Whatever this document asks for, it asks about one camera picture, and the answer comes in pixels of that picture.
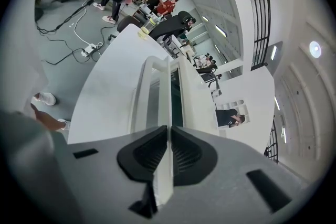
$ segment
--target power strip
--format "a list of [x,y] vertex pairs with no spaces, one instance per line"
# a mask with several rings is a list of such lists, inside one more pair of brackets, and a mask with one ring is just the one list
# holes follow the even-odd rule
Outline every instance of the power strip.
[[90,46],[86,47],[84,50],[85,51],[82,51],[82,55],[84,57],[89,57],[94,51],[97,50],[97,46],[95,44],[91,44]]

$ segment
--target white desk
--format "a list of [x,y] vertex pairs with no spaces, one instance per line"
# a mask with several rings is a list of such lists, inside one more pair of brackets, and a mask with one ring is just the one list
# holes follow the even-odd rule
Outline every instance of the white desk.
[[169,55],[151,37],[141,39],[138,31],[133,24],[127,26],[94,66],[78,98],[68,144],[129,133],[132,98],[143,63],[151,55],[162,60]]

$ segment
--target black metal railing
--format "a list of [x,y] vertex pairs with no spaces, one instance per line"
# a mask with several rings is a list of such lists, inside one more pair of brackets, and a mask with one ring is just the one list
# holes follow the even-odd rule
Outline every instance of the black metal railing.
[[262,67],[265,63],[271,28],[270,0],[251,0],[254,13],[255,41],[251,69]]
[[265,149],[264,155],[269,159],[273,160],[275,163],[278,163],[278,138],[277,130],[275,128],[275,123],[273,121],[273,126],[271,134],[269,136],[269,141],[267,143],[267,148]]

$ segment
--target round ceiling light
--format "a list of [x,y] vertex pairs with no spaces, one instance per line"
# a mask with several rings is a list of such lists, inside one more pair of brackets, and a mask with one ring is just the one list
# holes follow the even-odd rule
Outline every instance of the round ceiling light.
[[316,41],[312,41],[309,45],[310,54],[315,58],[319,58],[321,56],[321,47]]

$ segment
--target shoe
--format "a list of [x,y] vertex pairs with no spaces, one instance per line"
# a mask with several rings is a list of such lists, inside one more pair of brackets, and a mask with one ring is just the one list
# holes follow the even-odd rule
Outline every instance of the shoe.
[[105,10],[105,6],[102,6],[99,3],[94,3],[93,6],[100,9],[100,10]]
[[112,19],[112,16],[104,16],[103,20],[105,22],[108,22],[108,23],[113,24],[113,25],[115,25],[117,23],[115,20]]
[[70,121],[66,121],[64,119],[58,119],[59,122],[64,122],[65,123],[65,127],[64,128],[61,128],[61,130],[64,130],[64,131],[69,131],[70,130],[70,125],[71,125],[71,122]]
[[50,92],[40,92],[39,97],[34,97],[36,101],[40,101],[46,105],[54,105],[56,104],[55,96]]

